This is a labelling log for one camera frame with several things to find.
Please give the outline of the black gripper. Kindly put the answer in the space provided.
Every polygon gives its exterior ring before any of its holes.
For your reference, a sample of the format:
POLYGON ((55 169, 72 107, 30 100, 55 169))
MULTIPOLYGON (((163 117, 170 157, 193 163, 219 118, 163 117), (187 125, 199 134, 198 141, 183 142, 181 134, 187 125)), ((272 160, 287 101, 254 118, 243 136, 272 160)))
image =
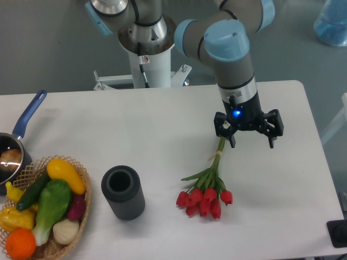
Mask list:
POLYGON ((280 112, 273 109, 268 113, 261 110, 258 92, 249 100, 236 104, 236 99, 232 96, 232 103, 229 101, 230 95, 222 95, 223 105, 226 114, 216 112, 214 117, 215 133, 218 137, 224 137, 230 142, 232 148, 236 141, 234 134, 240 131, 259 131, 268 137, 270 148, 274 148, 274 141, 277 137, 283 136, 284 124, 280 112))

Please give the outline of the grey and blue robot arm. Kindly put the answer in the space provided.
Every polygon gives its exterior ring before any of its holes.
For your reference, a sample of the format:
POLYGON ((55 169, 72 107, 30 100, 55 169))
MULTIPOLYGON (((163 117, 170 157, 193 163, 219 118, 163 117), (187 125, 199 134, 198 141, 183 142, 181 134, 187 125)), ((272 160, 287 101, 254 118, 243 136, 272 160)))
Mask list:
POLYGON ((171 49, 214 72, 225 108, 214 117, 216 135, 235 146, 237 131, 257 131, 273 143, 284 126, 278 110, 261 109, 248 33, 274 18, 272 1, 219 1, 219 11, 201 21, 180 24, 162 11, 161 1, 88 1, 85 5, 102 34, 116 34, 128 53, 135 88, 165 88, 171 77, 171 49))

